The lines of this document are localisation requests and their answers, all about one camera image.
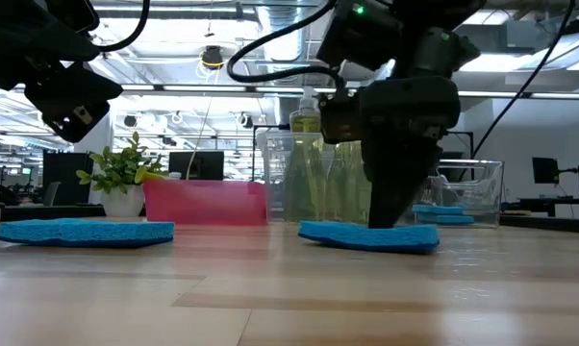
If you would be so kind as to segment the black monitor on arm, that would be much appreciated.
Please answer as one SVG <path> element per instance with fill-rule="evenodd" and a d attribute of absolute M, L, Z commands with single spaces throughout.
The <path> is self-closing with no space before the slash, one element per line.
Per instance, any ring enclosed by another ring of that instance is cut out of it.
<path fill-rule="evenodd" d="M 546 184 L 558 186 L 560 176 L 564 173 L 573 173 L 578 177 L 579 184 L 579 165 L 571 168 L 560 169 L 556 159 L 549 158 L 532 158 L 533 176 L 535 184 Z M 546 198 L 549 205 L 579 205 L 579 197 L 573 196 Z"/>

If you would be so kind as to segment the green plant in white pot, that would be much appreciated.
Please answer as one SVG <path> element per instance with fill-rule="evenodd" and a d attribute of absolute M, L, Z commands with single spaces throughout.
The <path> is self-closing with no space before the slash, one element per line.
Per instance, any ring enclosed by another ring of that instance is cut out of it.
<path fill-rule="evenodd" d="M 101 192 L 101 205 L 109 217 L 140 215 L 144 207 L 145 182 L 135 185 L 134 178 L 141 167 L 168 178 L 168 172 L 163 170 L 161 155 L 154 160 L 145 157 L 147 147 L 140 144 L 138 132 L 133 132 L 127 142 L 129 145 L 120 152 L 106 146 L 101 154 L 91 153 L 89 157 L 97 167 L 96 171 L 77 171 L 81 185 L 90 185 L 93 191 Z"/>

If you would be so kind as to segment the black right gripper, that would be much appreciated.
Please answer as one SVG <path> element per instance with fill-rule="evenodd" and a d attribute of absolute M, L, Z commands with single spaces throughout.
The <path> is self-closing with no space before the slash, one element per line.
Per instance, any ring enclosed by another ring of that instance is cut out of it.
<path fill-rule="evenodd" d="M 436 143 L 414 141 L 441 140 L 460 112 L 456 84 L 441 76 L 387 79 L 359 89 L 370 229 L 393 228 L 438 161 Z"/>

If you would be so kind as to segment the black computer monitor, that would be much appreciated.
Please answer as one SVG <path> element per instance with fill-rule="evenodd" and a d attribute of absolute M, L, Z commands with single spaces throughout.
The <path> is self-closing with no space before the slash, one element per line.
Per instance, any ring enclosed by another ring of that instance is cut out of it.
<path fill-rule="evenodd" d="M 184 151 L 169 154 L 169 172 L 181 174 L 181 180 L 216 180 L 224 178 L 222 151 Z"/>

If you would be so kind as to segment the small clear plastic bin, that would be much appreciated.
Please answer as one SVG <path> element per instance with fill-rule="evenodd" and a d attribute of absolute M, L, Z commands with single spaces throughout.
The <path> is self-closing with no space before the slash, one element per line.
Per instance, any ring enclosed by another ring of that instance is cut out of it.
<path fill-rule="evenodd" d="M 402 224 L 420 223 L 414 204 L 461 207 L 474 218 L 471 225 L 440 227 L 496 228 L 499 226 L 504 163 L 501 161 L 441 160 L 429 174 L 413 202 L 399 219 Z"/>

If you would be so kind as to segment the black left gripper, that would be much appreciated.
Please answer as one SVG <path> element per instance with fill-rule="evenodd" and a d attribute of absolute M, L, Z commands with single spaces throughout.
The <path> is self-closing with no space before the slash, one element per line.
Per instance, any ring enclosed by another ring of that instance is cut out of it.
<path fill-rule="evenodd" d="M 120 84 L 93 72 L 87 62 L 48 71 L 25 84 L 26 98 L 42 121 L 67 142 L 81 141 L 109 112 L 109 101 L 123 92 Z"/>

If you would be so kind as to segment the large clear plastic bin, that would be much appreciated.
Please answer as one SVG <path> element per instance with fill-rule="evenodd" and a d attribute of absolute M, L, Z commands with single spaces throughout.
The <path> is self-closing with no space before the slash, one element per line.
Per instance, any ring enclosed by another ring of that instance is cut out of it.
<path fill-rule="evenodd" d="M 337 145 L 331 145 L 322 141 L 322 164 L 325 171 L 325 184 L 323 195 L 323 217 L 319 220 L 302 220 L 302 221 L 329 221 L 326 219 L 325 195 L 326 195 L 326 181 L 329 168 L 333 161 L 333 150 Z M 285 185 L 286 185 L 286 168 L 290 157 L 293 139 L 292 132 L 266 132 L 257 136 L 257 142 L 262 151 L 264 159 L 264 183 L 266 186 L 266 212 L 270 220 L 283 220 L 289 222 L 285 218 Z M 367 195 L 367 220 L 370 206 L 371 183 L 368 182 Z"/>

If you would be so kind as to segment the red plastic bin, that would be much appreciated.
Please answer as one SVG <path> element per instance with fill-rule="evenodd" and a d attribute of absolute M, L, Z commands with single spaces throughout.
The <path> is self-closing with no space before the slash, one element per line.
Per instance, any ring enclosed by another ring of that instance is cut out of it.
<path fill-rule="evenodd" d="M 180 225 L 263 226 L 265 186 L 253 182 L 148 180 L 146 217 Z"/>

